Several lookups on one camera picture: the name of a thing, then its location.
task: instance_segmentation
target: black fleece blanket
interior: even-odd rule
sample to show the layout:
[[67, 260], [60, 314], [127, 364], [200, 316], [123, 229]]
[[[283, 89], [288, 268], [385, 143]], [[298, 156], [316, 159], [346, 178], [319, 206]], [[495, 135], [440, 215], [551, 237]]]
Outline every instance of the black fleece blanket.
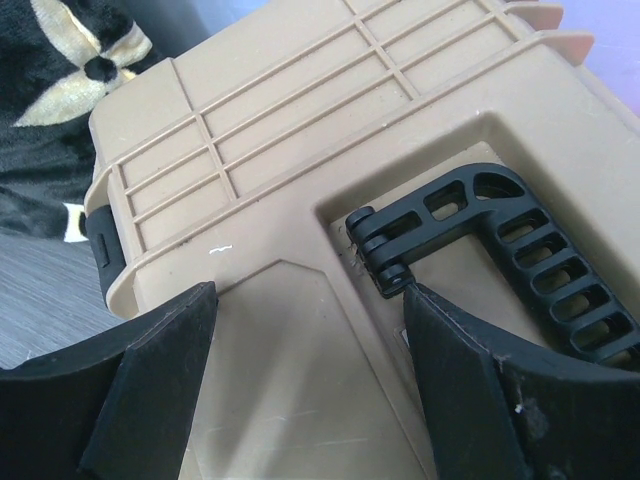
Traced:
[[0, 0], [0, 234], [86, 240], [89, 114], [161, 59], [117, 0]]

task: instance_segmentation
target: gray floor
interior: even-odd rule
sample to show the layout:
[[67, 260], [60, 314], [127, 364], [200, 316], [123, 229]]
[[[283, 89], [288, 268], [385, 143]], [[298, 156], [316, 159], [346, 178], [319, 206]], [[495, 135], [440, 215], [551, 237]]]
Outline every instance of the gray floor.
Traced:
[[120, 323], [104, 306], [87, 243], [0, 237], [0, 246], [1, 368]]

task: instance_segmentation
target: tan plastic case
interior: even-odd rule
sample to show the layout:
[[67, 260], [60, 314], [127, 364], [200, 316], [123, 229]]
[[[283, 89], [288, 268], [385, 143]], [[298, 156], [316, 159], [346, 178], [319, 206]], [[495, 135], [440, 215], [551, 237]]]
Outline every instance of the tan plastic case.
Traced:
[[[640, 315], [638, 119], [583, 66], [562, 8], [273, 0], [93, 113], [87, 212], [111, 204], [124, 318], [215, 280], [220, 315], [182, 478], [436, 478], [400, 299], [344, 218], [456, 166], [514, 169]], [[474, 238], [412, 267], [543, 343]]]

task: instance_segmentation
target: scratch mark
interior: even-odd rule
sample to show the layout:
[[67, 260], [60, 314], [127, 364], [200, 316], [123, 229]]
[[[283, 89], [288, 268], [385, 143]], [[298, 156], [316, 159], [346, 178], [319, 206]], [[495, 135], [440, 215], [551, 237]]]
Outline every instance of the scratch mark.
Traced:
[[500, 356], [500, 355], [496, 355], [495, 356], [495, 359], [498, 362], [498, 368], [500, 369], [500, 373], [504, 373], [503, 363], [505, 361], [509, 360], [510, 358], [511, 358], [511, 355], [508, 355], [508, 354], [507, 355], [503, 355], [503, 356]]
[[232, 248], [233, 248], [233, 245], [227, 245], [226, 247], [214, 248], [212, 250], [209, 250], [209, 255], [213, 255], [214, 253], [226, 252], [227, 250], [231, 250]]
[[263, 422], [272, 422], [273, 420], [280, 420], [281, 422], [287, 422], [292, 418], [304, 417], [306, 415], [312, 415], [314, 413], [318, 413], [318, 410], [307, 410], [306, 412], [294, 413], [285, 417], [284, 415], [276, 415], [275, 417], [269, 417], [263, 420]]
[[518, 385], [516, 386], [516, 393], [518, 395], [518, 403], [520, 405], [523, 405], [524, 399], [522, 398], [522, 387], [520, 386], [520, 383], [518, 383]]
[[287, 450], [300, 450], [303, 448], [309, 448], [309, 447], [305, 447], [304, 445], [294, 445], [293, 447], [265, 448], [262, 451], [263, 452], [285, 452]]
[[529, 435], [534, 440], [541, 440], [551, 427], [547, 416], [540, 410], [535, 398], [526, 398], [523, 402], [523, 407]]
[[205, 435], [211, 435], [212, 433], [219, 432], [219, 431], [221, 431], [221, 430], [227, 430], [228, 428], [230, 428], [230, 427], [225, 427], [225, 426], [222, 426], [222, 427], [213, 427], [213, 428], [210, 428], [209, 430], [207, 430], [207, 432], [205, 433]]
[[334, 440], [333, 442], [316, 443], [316, 447], [327, 447], [331, 445], [345, 445], [347, 443], [363, 443], [368, 442], [368, 438], [352, 438], [351, 440]]

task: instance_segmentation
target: black latch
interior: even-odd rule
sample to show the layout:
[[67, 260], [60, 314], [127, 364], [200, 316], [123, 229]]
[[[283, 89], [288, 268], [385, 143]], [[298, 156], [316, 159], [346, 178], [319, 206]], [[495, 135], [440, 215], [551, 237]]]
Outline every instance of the black latch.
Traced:
[[[638, 324], [506, 167], [457, 168], [379, 212], [357, 210], [346, 226], [385, 298], [415, 282], [413, 262], [474, 234], [534, 317], [555, 331], [564, 353], [604, 364], [623, 354], [640, 357]], [[576, 342], [580, 332], [599, 325], [606, 334], [588, 345]]]
[[98, 266], [102, 297], [106, 301], [109, 288], [127, 266], [111, 206], [106, 205], [92, 212], [85, 226]]

